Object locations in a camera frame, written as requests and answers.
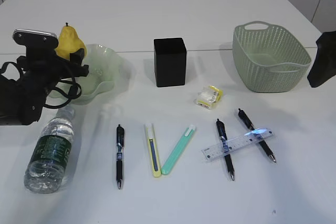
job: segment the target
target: pen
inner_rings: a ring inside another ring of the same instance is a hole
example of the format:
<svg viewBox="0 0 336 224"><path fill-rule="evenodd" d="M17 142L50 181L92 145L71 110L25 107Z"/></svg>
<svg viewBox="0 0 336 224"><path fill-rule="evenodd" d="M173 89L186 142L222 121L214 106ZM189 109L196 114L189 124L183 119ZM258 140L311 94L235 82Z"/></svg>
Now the pen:
<svg viewBox="0 0 336 224"><path fill-rule="evenodd" d="M149 156L151 159L151 166L152 166L152 173L155 178L161 176L161 167L160 167L160 160L158 156L158 149L156 148L156 140L154 135L154 128L151 123L147 123L145 125L145 132L147 136L147 145Z"/></svg>
<svg viewBox="0 0 336 224"><path fill-rule="evenodd" d="M221 140L221 142L223 143L224 153L226 153L229 151L229 148L226 144L227 136L225 132L224 123L221 122L219 119L217 119L216 126L218 130L219 140ZM235 181L235 169L233 168L231 155L230 154L225 155L224 160L226 163L227 172L230 174L232 181Z"/></svg>
<svg viewBox="0 0 336 224"><path fill-rule="evenodd" d="M239 118L244 122L244 124L246 125L246 127L253 131L255 128L251 122L251 120L247 117L247 115L245 114L244 110L239 109L238 112L238 116ZM259 142L261 148L263 148L264 152L266 153L266 155L274 162L276 163L277 160L275 159L275 155L273 154L272 150L268 147L268 145L266 144L265 140L262 140Z"/></svg>
<svg viewBox="0 0 336 224"><path fill-rule="evenodd" d="M123 148L124 148L124 134L125 130L120 124L117 127L117 184L118 189L121 189L122 185L122 160L123 160Z"/></svg>
<svg viewBox="0 0 336 224"><path fill-rule="evenodd" d="M180 140L174 147L174 150L169 155L166 163L162 166L161 173L163 175L167 175L173 169L175 163L177 162L178 158L183 153L184 149L186 148L187 144L189 143L191 137L193 136L196 130L196 126L191 124L189 127L184 131L183 135L181 136Z"/></svg>

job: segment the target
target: plastic bottle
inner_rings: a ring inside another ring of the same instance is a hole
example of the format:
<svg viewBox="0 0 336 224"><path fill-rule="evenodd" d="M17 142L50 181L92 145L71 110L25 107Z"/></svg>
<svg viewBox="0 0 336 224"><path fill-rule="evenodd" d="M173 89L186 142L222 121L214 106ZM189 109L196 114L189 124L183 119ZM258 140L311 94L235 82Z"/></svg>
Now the plastic bottle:
<svg viewBox="0 0 336 224"><path fill-rule="evenodd" d="M60 187L74 139L74 115L73 107L67 105L42 130L24 177L30 191L50 194Z"/></svg>

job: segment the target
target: transparent ruler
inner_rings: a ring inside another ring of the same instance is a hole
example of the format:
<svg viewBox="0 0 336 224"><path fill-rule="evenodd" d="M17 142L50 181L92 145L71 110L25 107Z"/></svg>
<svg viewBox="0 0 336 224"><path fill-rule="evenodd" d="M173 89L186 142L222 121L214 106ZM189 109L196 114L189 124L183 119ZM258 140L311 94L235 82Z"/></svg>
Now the transparent ruler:
<svg viewBox="0 0 336 224"><path fill-rule="evenodd" d="M273 131L268 128L259 128L254 131L248 132L245 135L225 141L224 144L216 144L209 148L202 150L208 161L215 160L219 157L224 157L231 152L241 149L250 144L259 143L262 140L274 137Z"/></svg>

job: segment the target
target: yellow packet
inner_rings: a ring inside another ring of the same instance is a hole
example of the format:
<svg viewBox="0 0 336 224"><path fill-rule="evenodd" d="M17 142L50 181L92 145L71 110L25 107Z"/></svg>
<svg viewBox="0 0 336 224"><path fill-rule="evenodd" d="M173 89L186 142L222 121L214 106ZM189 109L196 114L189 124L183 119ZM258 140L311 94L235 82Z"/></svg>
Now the yellow packet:
<svg viewBox="0 0 336 224"><path fill-rule="evenodd" d="M222 96L223 91L215 86L204 87L196 99L196 104L211 110Z"/></svg>

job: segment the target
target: yellow pear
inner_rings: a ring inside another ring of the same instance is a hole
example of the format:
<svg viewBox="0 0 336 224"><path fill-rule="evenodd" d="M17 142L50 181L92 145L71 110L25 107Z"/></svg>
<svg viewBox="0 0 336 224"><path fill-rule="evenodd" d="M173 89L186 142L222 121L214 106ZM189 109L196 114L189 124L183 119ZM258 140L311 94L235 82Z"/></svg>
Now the yellow pear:
<svg viewBox="0 0 336 224"><path fill-rule="evenodd" d="M72 26L69 26L68 23L65 24L58 38L58 47L55 49L56 54L59 57L70 60L70 53L84 48L84 56L86 56L86 47L78 37L76 30Z"/></svg>

